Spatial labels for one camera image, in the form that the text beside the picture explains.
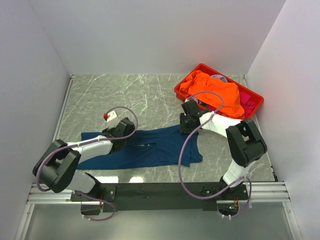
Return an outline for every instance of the orange shirt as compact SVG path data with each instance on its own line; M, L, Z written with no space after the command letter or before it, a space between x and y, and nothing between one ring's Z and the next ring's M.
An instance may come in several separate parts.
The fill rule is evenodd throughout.
M197 70L186 77L186 82L180 85L180 91L188 96L200 91L211 91L219 94L224 105L220 109L222 116L232 119L245 119L245 110L240 104L240 94L235 83L223 82L219 78L212 78L208 74ZM211 93L200 93L195 96L198 100L218 108L221 100Z

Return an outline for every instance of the red basket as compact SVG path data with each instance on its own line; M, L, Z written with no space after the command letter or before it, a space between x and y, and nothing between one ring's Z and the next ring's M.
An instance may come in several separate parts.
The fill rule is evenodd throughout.
M255 108L253 109L252 113L250 114L249 118L252 118L253 115L256 113L256 111L258 110L258 108L260 107L260 105L264 102L264 98L262 96L260 96L259 94L256 94L255 92L251 91L250 89L246 88L245 86L242 86L241 84L233 81L231 78L221 74L220 72L216 71L216 70L213 70L211 67L208 67L207 65L203 64L203 63L200 63L198 66L195 67L195 69L192 70L192 72L194 71L197 71L197 70L200 70L201 72L203 73L206 73L208 75L215 75L215 74L219 74L219 75L222 75L224 76L227 81L229 83L235 83L237 86L238 86L238 89L239 89L239 92L240 93L246 93L248 95L251 96L251 100L253 102L256 103L256 106ZM176 97L178 99L180 99L182 102L184 102L186 100L186 98L188 97L187 95L185 95L184 93L180 92L180 85L183 84L184 82L186 82L186 78L185 77L177 86L175 86L174 88L174 92L176 93ZM198 106L204 110L205 107L198 104Z

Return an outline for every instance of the gray marble surface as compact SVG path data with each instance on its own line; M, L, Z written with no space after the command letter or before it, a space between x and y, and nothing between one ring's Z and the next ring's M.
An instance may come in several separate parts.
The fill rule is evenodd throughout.
M152 130L179 124L181 101L174 87L187 74L104 74L75 75L65 106L58 139L66 142L81 140L81 132L100 132L106 127L103 114L115 106L127 106L138 116L139 130ZM245 85L243 75L229 75ZM117 110L120 117L129 112ZM213 132L201 130L197 145L203 155L201 163L182 167L186 182L219 181L227 171L232 157L227 139ZM178 182L176 165L117 170L86 170L104 182ZM274 181L273 170L265 154L251 168L253 181Z

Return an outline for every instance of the white wall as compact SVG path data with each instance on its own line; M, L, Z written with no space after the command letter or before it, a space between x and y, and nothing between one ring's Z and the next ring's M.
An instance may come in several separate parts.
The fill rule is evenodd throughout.
M70 74L246 74L285 0L29 0Z
M319 239L320 1L287 0L247 75L276 174L306 240Z
M50 144L67 74L27 0L0 1L0 239L13 239Z

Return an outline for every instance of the navy blue cloth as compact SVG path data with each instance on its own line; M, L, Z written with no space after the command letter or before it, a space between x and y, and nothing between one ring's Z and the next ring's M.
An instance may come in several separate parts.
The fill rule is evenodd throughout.
M179 132L180 126L170 126L155 130L137 130L136 134L127 139L125 147L108 155L96 156L81 162L77 169L133 169L178 164L180 151L188 134ZM88 140L100 135L100 132L83 132L81 140ZM197 146L198 133L188 141L182 165L202 161Z

